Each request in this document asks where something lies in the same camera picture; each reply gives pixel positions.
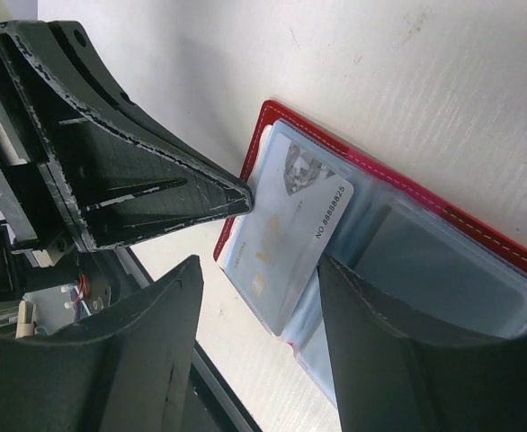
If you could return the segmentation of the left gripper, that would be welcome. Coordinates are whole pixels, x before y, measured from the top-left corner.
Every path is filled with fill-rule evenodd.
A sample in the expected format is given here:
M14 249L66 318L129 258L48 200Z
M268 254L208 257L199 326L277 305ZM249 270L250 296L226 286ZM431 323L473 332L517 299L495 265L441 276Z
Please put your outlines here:
M78 22L0 22L0 297L69 257L248 213L253 196L133 103Z

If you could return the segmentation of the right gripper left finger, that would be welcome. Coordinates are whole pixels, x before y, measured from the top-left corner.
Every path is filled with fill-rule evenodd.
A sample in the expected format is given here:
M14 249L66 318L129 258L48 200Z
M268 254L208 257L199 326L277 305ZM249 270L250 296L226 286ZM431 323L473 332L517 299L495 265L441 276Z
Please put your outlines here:
M200 259L50 336L0 335L0 431L176 431L198 327Z

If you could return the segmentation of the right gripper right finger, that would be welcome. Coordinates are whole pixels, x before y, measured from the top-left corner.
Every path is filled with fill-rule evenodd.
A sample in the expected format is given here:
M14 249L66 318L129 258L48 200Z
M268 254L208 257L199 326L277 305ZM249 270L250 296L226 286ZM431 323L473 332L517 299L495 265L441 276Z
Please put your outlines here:
M437 319L329 255L317 271L343 430L527 431L527 335Z

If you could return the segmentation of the silver diamond VIP card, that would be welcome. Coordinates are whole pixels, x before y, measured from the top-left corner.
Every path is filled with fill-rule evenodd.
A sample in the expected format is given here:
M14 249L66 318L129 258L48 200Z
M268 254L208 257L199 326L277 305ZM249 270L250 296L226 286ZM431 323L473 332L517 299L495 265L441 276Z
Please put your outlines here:
M231 236L223 270L279 336L360 186L353 166L282 121L250 184L254 208Z

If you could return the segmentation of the red leather card holder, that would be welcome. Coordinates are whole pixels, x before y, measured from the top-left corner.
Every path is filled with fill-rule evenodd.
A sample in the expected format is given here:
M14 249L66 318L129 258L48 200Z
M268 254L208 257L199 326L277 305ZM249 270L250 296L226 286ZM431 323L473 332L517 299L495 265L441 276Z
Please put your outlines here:
M262 105L242 167L241 178L250 186L276 122L357 172L360 190L322 253L383 292L451 324L501 338L527 333L526 248L274 100ZM225 222L214 249L223 272L231 236L244 216ZM302 368L333 400L316 267L276 337L291 346Z

